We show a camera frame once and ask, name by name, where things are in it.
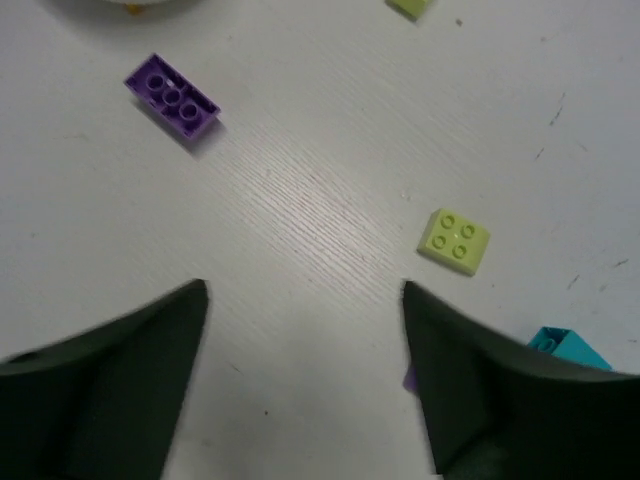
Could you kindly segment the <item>purple curved lego brick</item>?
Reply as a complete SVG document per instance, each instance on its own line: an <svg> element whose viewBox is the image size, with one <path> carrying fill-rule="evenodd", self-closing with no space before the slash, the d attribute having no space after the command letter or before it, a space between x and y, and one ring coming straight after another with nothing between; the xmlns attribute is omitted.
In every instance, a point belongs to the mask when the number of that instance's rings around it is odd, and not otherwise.
<svg viewBox="0 0 640 480"><path fill-rule="evenodd" d="M403 387L407 392L418 395L417 378L412 364L409 365L404 376Z"/></svg>

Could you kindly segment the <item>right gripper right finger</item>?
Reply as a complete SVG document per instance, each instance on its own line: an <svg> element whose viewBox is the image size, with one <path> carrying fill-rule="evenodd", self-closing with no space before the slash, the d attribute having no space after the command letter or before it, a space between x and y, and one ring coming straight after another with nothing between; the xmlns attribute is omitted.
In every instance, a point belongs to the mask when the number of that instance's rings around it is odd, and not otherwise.
<svg viewBox="0 0 640 480"><path fill-rule="evenodd" d="M635 479L639 378L541 352L402 290L414 385L446 479Z"/></svg>

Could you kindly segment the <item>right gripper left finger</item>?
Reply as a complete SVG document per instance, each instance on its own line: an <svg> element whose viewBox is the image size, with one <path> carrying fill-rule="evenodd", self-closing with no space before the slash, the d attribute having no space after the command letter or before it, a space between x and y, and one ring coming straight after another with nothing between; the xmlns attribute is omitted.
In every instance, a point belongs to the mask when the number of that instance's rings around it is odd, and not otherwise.
<svg viewBox="0 0 640 480"><path fill-rule="evenodd" d="M195 279L2 360L2 478L161 478L207 315L207 284Z"/></svg>

